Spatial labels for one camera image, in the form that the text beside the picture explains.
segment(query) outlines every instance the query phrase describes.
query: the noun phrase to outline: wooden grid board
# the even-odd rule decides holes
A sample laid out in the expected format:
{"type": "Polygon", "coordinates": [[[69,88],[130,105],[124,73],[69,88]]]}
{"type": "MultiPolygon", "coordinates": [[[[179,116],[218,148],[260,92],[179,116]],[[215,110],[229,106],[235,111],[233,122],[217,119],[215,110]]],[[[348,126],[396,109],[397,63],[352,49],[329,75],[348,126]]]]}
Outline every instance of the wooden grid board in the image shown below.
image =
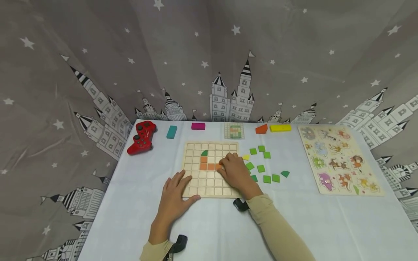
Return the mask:
{"type": "Polygon", "coordinates": [[[243,139],[244,124],[239,122],[225,122],[225,139],[243,139]]]}
{"type": "Polygon", "coordinates": [[[227,153],[238,153],[236,142],[187,142],[184,149],[184,177],[192,179],[184,189],[183,197],[199,194],[202,198],[238,198],[240,194],[224,180],[216,169],[227,153]]]}
{"type": "Polygon", "coordinates": [[[301,125],[298,130],[321,194],[385,195],[348,127],[301,125]]]}

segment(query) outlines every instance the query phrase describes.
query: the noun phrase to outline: hand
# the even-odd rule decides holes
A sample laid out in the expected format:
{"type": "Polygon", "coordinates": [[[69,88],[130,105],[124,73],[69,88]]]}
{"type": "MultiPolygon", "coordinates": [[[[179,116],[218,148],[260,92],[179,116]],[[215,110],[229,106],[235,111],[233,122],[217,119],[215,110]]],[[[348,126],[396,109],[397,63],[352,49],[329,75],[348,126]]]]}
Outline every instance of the hand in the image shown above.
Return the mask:
{"type": "Polygon", "coordinates": [[[171,224],[181,217],[193,203],[200,199],[199,195],[194,195],[186,201],[183,200],[184,187],[191,180],[191,176],[182,179],[184,173],[184,170],[177,172],[173,178],[168,178],[164,184],[158,213],[151,225],[150,237],[148,239],[152,245],[167,240],[171,224]]]}
{"type": "Polygon", "coordinates": [[[231,187],[238,189],[246,200],[263,194],[258,184],[251,178],[244,160],[237,153],[228,153],[225,158],[219,161],[219,164],[225,169],[217,171],[231,187]]]}

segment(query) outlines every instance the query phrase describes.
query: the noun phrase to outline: red game controller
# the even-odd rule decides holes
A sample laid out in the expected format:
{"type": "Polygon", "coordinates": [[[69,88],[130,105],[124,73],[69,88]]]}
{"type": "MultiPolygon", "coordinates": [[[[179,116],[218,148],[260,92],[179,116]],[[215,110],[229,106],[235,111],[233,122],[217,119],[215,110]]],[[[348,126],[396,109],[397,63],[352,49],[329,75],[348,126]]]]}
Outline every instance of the red game controller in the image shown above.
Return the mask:
{"type": "Polygon", "coordinates": [[[133,137],[133,144],[128,148],[129,155],[135,155],[141,152],[146,152],[153,149],[151,143],[154,132],[157,132],[157,126],[150,121],[138,123],[136,126],[138,133],[133,137]]]}

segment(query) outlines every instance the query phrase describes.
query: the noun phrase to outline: yellow block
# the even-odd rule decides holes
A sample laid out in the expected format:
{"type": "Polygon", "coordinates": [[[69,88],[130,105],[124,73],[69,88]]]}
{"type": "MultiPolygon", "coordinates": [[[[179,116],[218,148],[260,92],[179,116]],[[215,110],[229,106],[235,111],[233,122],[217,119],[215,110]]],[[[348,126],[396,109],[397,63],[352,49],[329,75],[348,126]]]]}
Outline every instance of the yellow block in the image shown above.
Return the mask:
{"type": "Polygon", "coordinates": [[[271,132],[289,132],[291,130],[292,130],[292,126],[290,124],[270,125],[271,132]]]}

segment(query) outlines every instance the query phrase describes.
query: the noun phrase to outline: black clip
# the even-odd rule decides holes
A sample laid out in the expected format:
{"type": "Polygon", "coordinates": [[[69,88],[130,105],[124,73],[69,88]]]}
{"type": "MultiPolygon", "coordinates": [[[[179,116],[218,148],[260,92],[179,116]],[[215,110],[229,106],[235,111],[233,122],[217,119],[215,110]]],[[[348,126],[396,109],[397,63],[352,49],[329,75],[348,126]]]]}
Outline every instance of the black clip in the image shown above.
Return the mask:
{"type": "Polygon", "coordinates": [[[237,208],[239,212],[244,212],[249,210],[248,204],[246,201],[242,202],[241,199],[237,198],[234,200],[234,206],[237,208]]]}
{"type": "Polygon", "coordinates": [[[163,261],[173,260],[173,254],[183,251],[187,245],[187,237],[185,235],[179,235],[177,241],[172,245],[163,261]]]}

